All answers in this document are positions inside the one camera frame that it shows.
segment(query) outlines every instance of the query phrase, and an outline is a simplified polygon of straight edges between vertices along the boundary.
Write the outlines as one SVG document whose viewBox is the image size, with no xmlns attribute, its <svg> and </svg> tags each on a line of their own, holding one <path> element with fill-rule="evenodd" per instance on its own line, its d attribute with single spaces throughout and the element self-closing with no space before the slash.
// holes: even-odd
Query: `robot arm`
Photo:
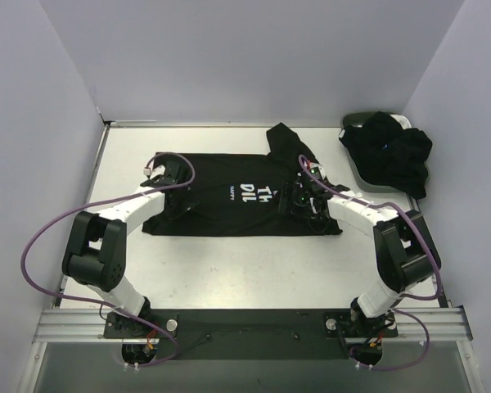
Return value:
<svg viewBox="0 0 491 393">
<path fill-rule="evenodd" d="M 144 221 L 164 211 L 163 192 L 148 195 L 144 192 L 182 182 L 184 174 L 179 163 L 168 161 L 165 168 L 158 167 L 148 174 L 150 179 L 133 193 L 141 196 L 96 214 L 78 213 L 65 249 L 62 272 L 87 285 L 117 309 L 139 315 L 142 307 L 149 308 L 149 301 L 124 276 L 127 236 Z"/>
<path fill-rule="evenodd" d="M 379 278 L 351 305 L 353 322 L 359 325 L 358 330 L 366 330 L 361 325 L 374 325 L 377 319 L 384 318 L 402 300 L 405 292 L 431 277 L 432 266 L 412 230 L 396 210 L 387 207 L 376 209 L 370 206 L 370 201 L 363 199 L 361 193 L 330 184 L 319 164 L 309 163 L 309 173 L 315 180 L 345 197 L 332 195 L 319 187 L 308 174 L 300 173 L 291 187 L 297 192 L 289 192 L 289 195 L 291 198 L 297 193 L 298 198 L 307 200 L 308 218 L 337 219 L 375 242 Z M 354 198 L 366 202 L 366 205 L 353 201 Z M 419 230 L 440 267 L 438 252 L 422 214 L 415 210 L 406 214 Z"/>
</svg>

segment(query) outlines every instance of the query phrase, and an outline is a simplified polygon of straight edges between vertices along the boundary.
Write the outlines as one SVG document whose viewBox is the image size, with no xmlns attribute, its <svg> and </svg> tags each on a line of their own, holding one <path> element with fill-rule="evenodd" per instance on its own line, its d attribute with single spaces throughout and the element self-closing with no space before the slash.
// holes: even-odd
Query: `purple cable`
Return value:
<svg viewBox="0 0 491 393">
<path fill-rule="evenodd" d="M 46 295 L 49 295 L 49 296 L 55 296 L 55 297 L 59 297 L 61 299 L 68 299 L 68 300 L 86 301 L 86 302 L 89 302 L 89 303 L 96 303 L 98 305 L 104 305 L 106 307 L 111 307 L 112 309 L 116 309 L 117 308 L 116 305 L 113 305 L 113 304 L 111 304 L 111 303 L 109 303 L 107 301 L 92 299 L 92 298 L 89 298 L 89 297 L 64 295 L 63 293 L 49 291 L 46 288 L 40 287 L 36 282 L 33 281 L 33 279 L 27 273 L 27 268 L 26 268 L 27 254 L 29 253 L 29 250 L 33 246 L 33 244 L 38 240 L 38 238 L 40 236 L 42 236 L 42 234 L 44 232 L 46 232 L 50 227 L 52 227 L 57 222 L 61 221 L 62 219 L 64 219 L 65 217 L 67 217 L 69 215 L 72 215 L 73 213 L 77 213 L 77 212 L 79 212 L 81 210 L 85 210 L 85 209 L 88 209 L 90 207 L 103 206 L 103 205 L 108 205 L 108 204 L 111 204 L 111 203 L 118 203 L 118 202 L 121 202 L 121 201 L 130 201 L 132 199 L 139 198 L 142 195 L 149 195 L 149 194 L 153 194 L 155 192 L 162 192 L 162 191 L 165 191 L 165 190 L 172 190 L 172 189 L 175 189 L 175 188 L 186 187 L 189 184 L 191 184 L 193 182 L 193 180 L 195 179 L 195 168 L 193 167 L 192 163 L 186 157 L 182 156 L 181 154 L 171 153 L 171 152 L 158 153 L 155 156 L 153 156 L 153 158 L 151 158 L 147 162 L 146 168 L 149 168 L 150 167 L 150 164 L 156 158 L 158 158 L 160 156 L 164 156 L 164 155 L 173 155 L 173 156 L 177 156 L 177 157 L 181 158 L 182 160 L 184 160 L 187 163 L 187 165 L 189 166 L 189 169 L 191 170 L 191 177 L 189 178 L 189 180 L 187 180 L 184 183 L 173 184 L 173 185 L 170 185 L 170 186 L 158 187 L 158 188 L 154 188 L 152 190 L 141 192 L 141 193 L 138 193 L 138 194 L 120 196 L 118 198 L 108 199 L 108 200 L 105 200 L 105 201 L 98 201 L 98 202 L 86 203 L 83 206 L 77 207 L 75 209 L 68 210 L 65 213 L 62 213 L 61 215 L 58 215 L 57 217 L 55 217 L 54 219 L 52 219 L 51 221 L 49 221 L 47 224 L 43 225 L 33 235 L 33 237 L 30 238 L 30 240 L 25 245 L 24 250 L 22 251 L 22 255 L 20 257 L 20 270 L 22 271 L 22 276 L 24 276 L 25 281 L 31 287 L 33 287 L 34 289 L 36 289 L 37 291 L 40 291 L 40 292 L 42 292 L 42 293 L 44 293 Z M 166 330 L 162 329 L 161 327 L 156 326 L 154 323 L 151 323 L 149 321 L 146 321 L 145 319 L 139 318 L 137 315 L 132 315 L 132 314 L 128 313 L 127 311 L 123 310 L 123 309 L 117 309 L 117 312 L 120 313 L 120 314 L 123 314 L 126 317 L 131 318 L 131 319 L 133 319 L 133 320 L 135 320 L 135 321 L 137 321 L 139 323 L 143 323 L 144 325 L 147 325 L 149 328 L 152 328 L 152 329 L 160 332 L 161 334 L 163 334 L 164 336 L 166 336 L 174 344 L 174 353 L 172 355 L 166 356 L 166 357 L 164 357 L 162 359 L 153 360 L 153 361 L 151 361 L 148 364 L 142 364 L 141 367 L 144 367 L 144 366 L 152 366 L 152 365 L 160 364 L 160 363 L 166 362 L 167 360 L 171 360 L 171 359 L 173 359 L 174 357 L 177 356 L 178 350 L 179 350 L 178 343 L 174 339 L 174 337 L 171 336 L 171 334 L 169 332 L 167 332 Z"/>
<path fill-rule="evenodd" d="M 417 321 L 420 324 L 420 326 L 422 326 L 422 329 L 424 329 L 424 332 L 426 332 L 426 343 L 424 344 L 424 351 L 422 352 L 422 355 L 420 355 L 420 357 L 418 359 L 413 360 L 411 363 L 401 364 L 399 366 L 373 366 L 373 367 L 370 367 L 367 364 L 358 362 L 353 357 L 353 351 L 356 348 L 356 346 L 352 346 L 351 349 L 349 350 L 349 356 L 351 357 L 351 359 L 358 362 L 358 364 L 360 364 L 364 368 L 369 368 L 369 369 L 374 370 L 374 371 L 399 371 L 399 370 L 404 370 L 405 368 L 410 368 L 410 367 L 416 366 L 417 364 L 421 363 L 426 358 L 427 353 L 429 352 L 429 347 L 430 347 L 430 343 L 431 343 L 429 332 L 427 331 L 427 326 L 418 317 L 416 317 L 413 314 L 407 313 L 407 312 L 402 311 L 400 309 L 393 309 L 393 311 L 397 314 L 406 315 L 409 318 L 413 318 L 415 321 Z"/>
<path fill-rule="evenodd" d="M 406 224 L 412 230 L 413 234 L 415 235 L 415 237 L 417 238 L 418 242 L 420 243 L 420 246 L 421 246 L 422 250 L 427 255 L 427 259 L 431 263 L 431 268 L 433 269 L 433 273 L 435 274 L 435 277 L 436 277 L 436 292 L 435 292 L 434 295 L 431 295 L 431 296 L 417 296 L 417 295 L 404 294 L 403 297 L 409 297 L 411 299 L 416 299 L 416 300 L 436 300 L 436 299 L 438 299 L 440 297 L 440 295 L 442 295 L 442 290 L 443 290 L 442 289 L 442 278 L 440 277 L 440 270 L 439 270 L 438 265 L 436 264 L 436 261 L 435 261 L 435 258 L 433 256 L 433 253 L 431 252 L 429 246 L 427 246 L 427 243 L 424 240 L 424 238 L 422 237 L 422 235 L 420 234 L 420 231 L 418 230 L 417 226 L 411 221 L 411 219 L 400 208 L 400 206 L 398 206 L 397 204 L 395 204 L 393 202 L 385 202 L 385 203 L 382 203 L 382 204 L 379 204 L 379 205 L 373 205 L 373 204 L 368 205 L 366 202 L 361 201 L 358 198 L 350 198 L 349 196 L 346 196 L 344 194 L 341 194 L 341 193 L 339 193 L 339 192 L 331 189 L 326 184 L 324 184 L 324 183 L 320 182 L 319 180 L 317 180 L 311 174 L 311 172 L 309 172 L 308 168 L 306 167 L 306 162 L 309 162 L 309 161 L 308 161 L 308 159 L 303 154 L 300 154 L 299 155 L 298 161 L 300 163 L 300 166 L 304 170 L 304 172 L 311 178 L 311 180 L 313 180 L 318 186 L 320 186 L 324 190 L 330 192 L 331 194 L 337 195 L 338 197 L 342 197 L 344 199 L 349 199 L 350 201 L 357 202 L 357 203 L 359 203 L 361 205 L 364 205 L 364 206 L 367 206 L 367 207 L 372 207 L 373 209 L 380 209 L 382 207 L 390 207 L 390 208 L 396 210 L 396 212 L 406 222 Z"/>
</svg>

